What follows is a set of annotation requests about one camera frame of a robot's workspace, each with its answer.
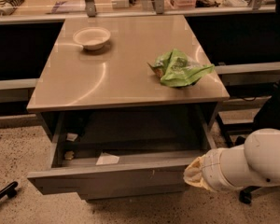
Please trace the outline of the white padded gripper body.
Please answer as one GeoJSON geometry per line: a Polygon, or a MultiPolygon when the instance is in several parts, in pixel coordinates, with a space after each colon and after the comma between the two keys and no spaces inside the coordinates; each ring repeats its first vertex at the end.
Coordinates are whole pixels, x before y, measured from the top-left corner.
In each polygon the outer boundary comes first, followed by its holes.
{"type": "Polygon", "coordinates": [[[221,155],[224,148],[211,149],[196,158],[184,171],[184,181],[193,187],[213,192],[227,192],[236,187],[224,176],[221,169],[221,155]]]}

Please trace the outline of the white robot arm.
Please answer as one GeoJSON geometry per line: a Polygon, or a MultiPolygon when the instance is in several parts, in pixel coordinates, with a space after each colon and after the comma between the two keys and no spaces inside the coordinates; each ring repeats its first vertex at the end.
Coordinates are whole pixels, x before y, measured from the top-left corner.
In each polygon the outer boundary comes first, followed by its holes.
{"type": "Polygon", "coordinates": [[[280,131],[260,129],[240,146],[207,151],[185,169],[184,181],[213,192],[280,186],[280,131]]]}

